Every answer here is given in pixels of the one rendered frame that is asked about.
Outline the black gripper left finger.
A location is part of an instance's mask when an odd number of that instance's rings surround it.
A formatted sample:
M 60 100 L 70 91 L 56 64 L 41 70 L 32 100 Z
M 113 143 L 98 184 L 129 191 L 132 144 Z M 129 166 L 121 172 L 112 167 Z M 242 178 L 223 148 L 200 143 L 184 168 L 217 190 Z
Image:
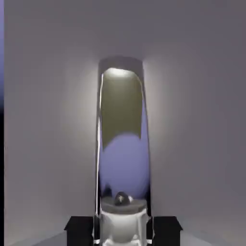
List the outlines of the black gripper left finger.
M 49 238 L 44 246 L 94 246 L 92 216 L 72 216 L 64 230 Z

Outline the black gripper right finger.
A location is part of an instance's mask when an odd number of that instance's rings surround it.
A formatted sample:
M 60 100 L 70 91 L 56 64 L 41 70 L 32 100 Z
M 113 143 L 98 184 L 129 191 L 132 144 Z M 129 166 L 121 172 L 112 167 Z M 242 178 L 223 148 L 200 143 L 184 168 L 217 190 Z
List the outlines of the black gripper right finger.
M 187 233 L 175 216 L 153 218 L 152 246 L 204 246 L 204 240 Z

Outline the grey painted cabinet door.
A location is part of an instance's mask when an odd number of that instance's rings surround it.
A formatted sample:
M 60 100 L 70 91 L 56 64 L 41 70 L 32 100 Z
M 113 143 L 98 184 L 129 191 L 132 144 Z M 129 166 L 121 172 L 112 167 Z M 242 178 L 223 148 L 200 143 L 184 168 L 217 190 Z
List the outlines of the grey painted cabinet door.
M 6 0 L 12 245 L 93 215 L 98 62 L 143 61 L 152 212 L 246 246 L 246 0 Z

